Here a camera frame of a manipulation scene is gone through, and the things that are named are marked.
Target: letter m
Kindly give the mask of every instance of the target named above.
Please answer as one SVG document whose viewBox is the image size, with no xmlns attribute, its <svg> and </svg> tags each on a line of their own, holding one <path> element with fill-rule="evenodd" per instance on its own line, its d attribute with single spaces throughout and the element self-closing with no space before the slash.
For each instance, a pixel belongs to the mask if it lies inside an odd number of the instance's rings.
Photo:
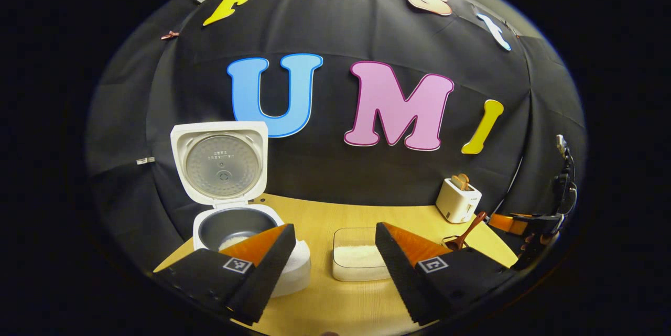
<svg viewBox="0 0 671 336">
<path fill-rule="evenodd" d="M 448 95 L 454 83 L 442 75 L 427 74 L 410 97 L 405 99 L 401 85 L 391 66 L 374 61 L 360 61 L 350 69 L 359 78 L 359 104 L 354 128 L 345 133 L 345 142 L 355 146 L 376 145 L 380 136 L 375 132 L 375 117 L 379 116 L 387 143 L 396 145 L 410 123 L 415 128 L 405 146 L 413 150 L 436 150 L 440 147 L 440 124 Z"/>
</svg>

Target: decorative letter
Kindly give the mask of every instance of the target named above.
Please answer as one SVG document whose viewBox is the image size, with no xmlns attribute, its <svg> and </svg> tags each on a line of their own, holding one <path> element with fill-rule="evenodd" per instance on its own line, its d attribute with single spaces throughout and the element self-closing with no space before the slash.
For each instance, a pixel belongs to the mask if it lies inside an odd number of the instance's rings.
<svg viewBox="0 0 671 336">
<path fill-rule="evenodd" d="M 445 3 L 447 1 L 448 0 L 408 0 L 410 4 L 417 8 L 426 9 L 426 11 L 443 16 L 448 16 L 452 13 L 450 6 Z"/>
<path fill-rule="evenodd" d="M 310 119 L 312 74 L 323 59 L 314 54 L 290 54 L 280 65 L 289 71 L 289 107 L 279 117 L 261 110 L 261 73 L 268 69 L 264 58 L 245 58 L 228 65 L 232 78 L 233 114 L 237 121 L 264 121 L 268 137 L 280 138 L 297 133 Z"/>
<path fill-rule="evenodd" d="M 210 25 L 211 23 L 215 23 L 215 21 L 231 16 L 233 12 L 235 12 L 233 5 L 237 4 L 239 6 L 247 1 L 248 0 L 221 0 L 221 4 L 214 10 L 212 16 L 203 22 L 203 25 Z"/>
<path fill-rule="evenodd" d="M 496 119 L 503 113 L 503 104 L 489 99 L 484 102 L 484 116 L 475 130 L 473 137 L 462 147 L 462 154 L 479 154 L 484 147 L 484 140 L 489 136 Z"/>
<path fill-rule="evenodd" d="M 508 44 L 508 42 L 506 42 L 506 40 L 504 40 L 503 37 L 501 36 L 501 28 L 499 28 L 499 26 L 494 24 L 494 22 L 491 19 L 489 19 L 489 16 L 487 15 L 476 14 L 476 16 L 480 20 L 484 20 L 484 23 L 487 25 L 487 28 L 489 28 L 489 33 L 492 34 L 494 40 L 496 40 L 496 42 L 498 42 L 499 45 L 503 47 L 503 49 L 505 49 L 506 51 L 510 51 L 510 44 Z"/>
<path fill-rule="evenodd" d="M 350 69 L 359 77 L 359 104 L 354 128 L 345 133 L 345 142 L 355 146 L 372 146 L 380 140 L 374 131 L 378 114 L 384 137 L 396 145 L 410 123 L 415 128 L 405 146 L 412 150 L 437 150 L 440 147 L 440 124 L 448 95 L 454 83 L 437 74 L 427 74 L 407 100 L 391 66 L 374 61 L 360 61 Z"/>
</svg>

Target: blue letter u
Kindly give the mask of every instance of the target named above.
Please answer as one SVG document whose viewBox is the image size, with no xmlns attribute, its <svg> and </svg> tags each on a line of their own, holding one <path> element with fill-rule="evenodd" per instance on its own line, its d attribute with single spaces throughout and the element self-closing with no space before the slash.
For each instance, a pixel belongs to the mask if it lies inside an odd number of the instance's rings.
<svg viewBox="0 0 671 336">
<path fill-rule="evenodd" d="M 228 65 L 232 78 L 233 114 L 237 121 L 264 121 L 268 137 L 280 138 L 297 133 L 310 119 L 312 74 L 321 66 L 319 55 L 299 53 L 284 56 L 280 65 L 289 71 L 289 107 L 279 117 L 261 110 L 261 73 L 268 69 L 264 58 L 245 58 Z"/>
</svg>

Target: open lid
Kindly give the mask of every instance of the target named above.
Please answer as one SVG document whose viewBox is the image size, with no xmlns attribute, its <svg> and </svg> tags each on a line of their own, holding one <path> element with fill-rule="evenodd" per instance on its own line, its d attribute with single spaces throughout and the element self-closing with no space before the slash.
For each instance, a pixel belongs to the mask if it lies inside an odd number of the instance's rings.
<svg viewBox="0 0 671 336">
<path fill-rule="evenodd" d="M 247 202 L 266 189 L 268 127 L 262 121 L 175 125 L 170 142 L 179 179 L 199 204 Z"/>
</svg>

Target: wooden table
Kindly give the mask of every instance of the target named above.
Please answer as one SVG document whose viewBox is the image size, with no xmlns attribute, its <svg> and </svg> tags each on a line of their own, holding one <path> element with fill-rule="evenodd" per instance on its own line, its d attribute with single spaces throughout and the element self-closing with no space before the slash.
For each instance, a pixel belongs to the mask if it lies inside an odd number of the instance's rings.
<svg viewBox="0 0 671 336">
<path fill-rule="evenodd" d="M 296 238 L 305 240 L 310 247 L 312 262 L 309 286 L 292 295 L 271 298 L 261 320 L 250 327 L 273 336 L 318 336 L 326 331 L 340 336 L 405 334 L 420 329 L 410 319 L 392 279 L 343 283 L 333 278 L 333 234 L 342 227 L 375 227 L 377 222 L 384 221 L 440 243 L 445 236 L 462 234 L 470 224 L 451 224 L 434 205 L 364 207 L 270 194 L 261 195 L 254 202 L 261 203 L 262 199 L 265 200 L 263 204 L 275 209 L 283 221 L 294 224 Z M 473 229 L 467 243 L 506 267 L 517 261 L 515 253 L 484 223 Z M 193 240 L 187 240 L 154 271 L 191 252 Z"/>
</svg>

